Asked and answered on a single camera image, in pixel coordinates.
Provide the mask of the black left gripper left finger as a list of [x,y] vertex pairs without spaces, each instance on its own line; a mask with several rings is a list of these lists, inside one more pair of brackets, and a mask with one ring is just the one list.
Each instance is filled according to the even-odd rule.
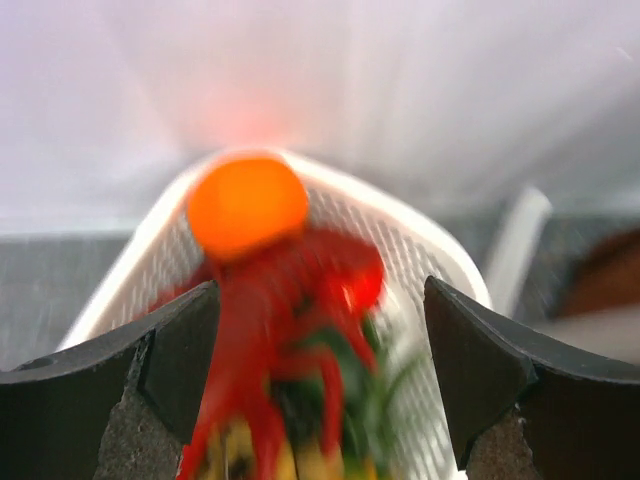
[[2,373],[2,478],[175,478],[218,315],[218,287],[207,282],[139,320]]

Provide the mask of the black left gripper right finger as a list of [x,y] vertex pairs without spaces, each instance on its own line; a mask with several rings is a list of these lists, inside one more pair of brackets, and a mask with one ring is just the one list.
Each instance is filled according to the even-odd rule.
[[457,467],[521,451],[543,479],[639,476],[639,369],[563,344],[435,277],[429,343]]

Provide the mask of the orange plastic orange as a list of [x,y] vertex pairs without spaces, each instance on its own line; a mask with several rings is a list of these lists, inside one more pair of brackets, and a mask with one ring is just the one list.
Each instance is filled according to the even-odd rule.
[[221,262],[301,231],[308,212],[301,180],[284,159],[270,155],[236,157],[214,166],[186,204],[196,242]]

